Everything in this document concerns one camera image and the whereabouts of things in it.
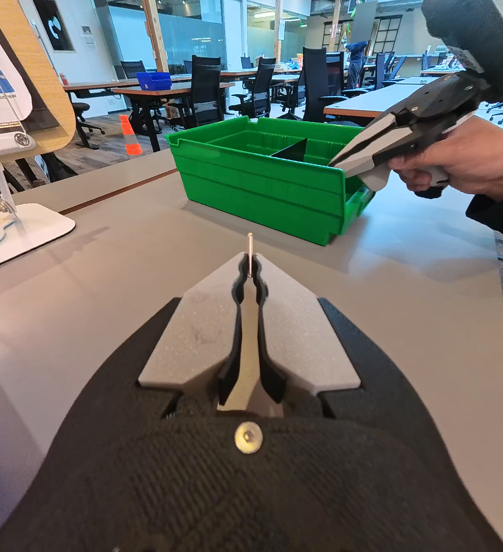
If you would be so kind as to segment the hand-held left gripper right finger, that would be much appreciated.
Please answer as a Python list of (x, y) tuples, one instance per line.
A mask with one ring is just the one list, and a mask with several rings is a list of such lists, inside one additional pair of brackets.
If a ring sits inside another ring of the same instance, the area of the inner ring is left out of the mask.
[(277, 404), (291, 394), (357, 389), (361, 380), (319, 298), (265, 256), (253, 256), (260, 380)]

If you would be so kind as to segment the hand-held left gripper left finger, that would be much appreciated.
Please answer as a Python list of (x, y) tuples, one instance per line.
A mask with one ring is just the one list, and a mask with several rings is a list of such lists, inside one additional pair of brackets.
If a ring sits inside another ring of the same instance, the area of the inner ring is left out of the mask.
[(240, 372), (248, 262), (241, 252), (186, 291), (139, 375), (141, 387), (226, 403)]

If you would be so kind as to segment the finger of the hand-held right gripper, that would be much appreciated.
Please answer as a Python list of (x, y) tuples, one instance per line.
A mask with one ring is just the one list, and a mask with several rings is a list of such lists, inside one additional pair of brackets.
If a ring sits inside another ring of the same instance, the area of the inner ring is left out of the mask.
[(366, 129), (341, 152), (341, 170), (346, 178), (357, 176), (372, 191), (382, 190), (391, 169), (388, 160), (414, 142), (413, 129)]
[(374, 161), (374, 155), (399, 140), (401, 132), (393, 113), (372, 121), (349, 142), (329, 163), (332, 168), (375, 168), (388, 166), (388, 161)]

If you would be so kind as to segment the green plastic bin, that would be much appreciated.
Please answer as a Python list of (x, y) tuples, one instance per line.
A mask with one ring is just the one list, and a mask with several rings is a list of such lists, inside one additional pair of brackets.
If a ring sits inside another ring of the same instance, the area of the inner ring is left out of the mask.
[[(166, 137), (189, 200), (325, 246), (374, 197), (328, 163), (358, 126), (241, 116)], [(304, 162), (270, 157), (308, 139)]]

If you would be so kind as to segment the white top office desk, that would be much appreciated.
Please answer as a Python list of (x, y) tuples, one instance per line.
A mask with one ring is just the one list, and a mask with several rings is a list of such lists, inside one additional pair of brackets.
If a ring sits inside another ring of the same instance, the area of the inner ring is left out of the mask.
[(339, 101), (324, 108), (326, 115), (333, 115), (342, 120), (358, 120), (366, 125), (365, 121), (371, 121), (397, 104), (423, 85), (395, 84), (376, 91), (358, 95), (352, 99)]

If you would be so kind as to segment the grey desk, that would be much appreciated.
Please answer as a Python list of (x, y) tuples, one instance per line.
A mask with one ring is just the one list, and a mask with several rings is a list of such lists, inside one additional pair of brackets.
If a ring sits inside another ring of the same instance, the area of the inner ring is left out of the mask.
[(246, 248), (328, 299), (427, 406), (503, 539), (503, 296), (492, 230), (470, 197), (426, 200), (392, 174), (325, 247), (189, 202), (170, 151), (20, 193), (69, 235), (0, 266), (0, 525), (63, 418), (117, 347)]

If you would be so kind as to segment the wooden top office desk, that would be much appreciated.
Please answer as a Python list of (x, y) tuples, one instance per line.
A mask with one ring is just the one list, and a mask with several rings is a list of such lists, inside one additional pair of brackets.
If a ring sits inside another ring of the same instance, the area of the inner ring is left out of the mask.
[(132, 109), (132, 128), (138, 135), (148, 136), (153, 152), (160, 151), (156, 128), (151, 116), (151, 103), (166, 104), (173, 98), (186, 98), (190, 95), (190, 81), (179, 81), (170, 88), (154, 91), (142, 90), (136, 79), (114, 80), (108, 82), (84, 82), (63, 85), (68, 95), (74, 93), (83, 99), (93, 99), (107, 95), (123, 95)]

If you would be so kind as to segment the person's right hand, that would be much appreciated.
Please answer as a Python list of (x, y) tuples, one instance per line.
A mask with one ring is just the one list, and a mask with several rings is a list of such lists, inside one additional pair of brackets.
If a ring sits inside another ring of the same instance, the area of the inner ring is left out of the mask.
[(449, 185), (469, 195), (503, 201), (503, 128), (476, 116), (428, 148), (388, 163), (413, 192), (430, 189), (427, 167), (440, 167)]

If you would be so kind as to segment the black bin divider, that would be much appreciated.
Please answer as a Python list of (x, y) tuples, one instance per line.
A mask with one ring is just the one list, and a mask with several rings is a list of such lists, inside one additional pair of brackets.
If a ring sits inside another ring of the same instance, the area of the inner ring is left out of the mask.
[(307, 149), (308, 139), (302, 139), (280, 151), (271, 154), (270, 157), (293, 161), (304, 162), (304, 157)]

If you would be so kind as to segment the white document stand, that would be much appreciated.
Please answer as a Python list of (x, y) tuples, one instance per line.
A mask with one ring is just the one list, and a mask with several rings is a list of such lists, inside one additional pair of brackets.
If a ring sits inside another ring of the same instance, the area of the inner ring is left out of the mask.
[[(36, 146), (16, 112), (0, 125), (0, 161)], [(74, 220), (37, 203), (15, 205), (0, 163), (0, 265), (71, 233)]]

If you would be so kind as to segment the orange traffic cone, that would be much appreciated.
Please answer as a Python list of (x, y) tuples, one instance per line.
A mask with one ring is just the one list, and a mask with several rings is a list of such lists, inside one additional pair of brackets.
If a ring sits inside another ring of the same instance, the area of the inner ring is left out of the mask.
[(132, 128), (129, 117), (126, 114), (119, 115), (124, 136), (124, 145), (126, 154), (129, 158), (140, 157), (143, 155), (143, 150), (138, 142), (137, 136)]

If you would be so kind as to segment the blue plastic bin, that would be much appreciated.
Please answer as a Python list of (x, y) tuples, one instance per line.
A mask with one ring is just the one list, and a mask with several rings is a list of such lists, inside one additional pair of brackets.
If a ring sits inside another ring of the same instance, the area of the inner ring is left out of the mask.
[(143, 91), (168, 91), (172, 88), (168, 72), (137, 72), (136, 79)]

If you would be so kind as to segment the black phone icon sign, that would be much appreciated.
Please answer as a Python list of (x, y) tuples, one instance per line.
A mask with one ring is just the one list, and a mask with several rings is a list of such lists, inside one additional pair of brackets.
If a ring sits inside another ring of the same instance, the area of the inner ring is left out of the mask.
[(57, 1), (33, 1), (54, 51), (74, 52), (74, 46)]

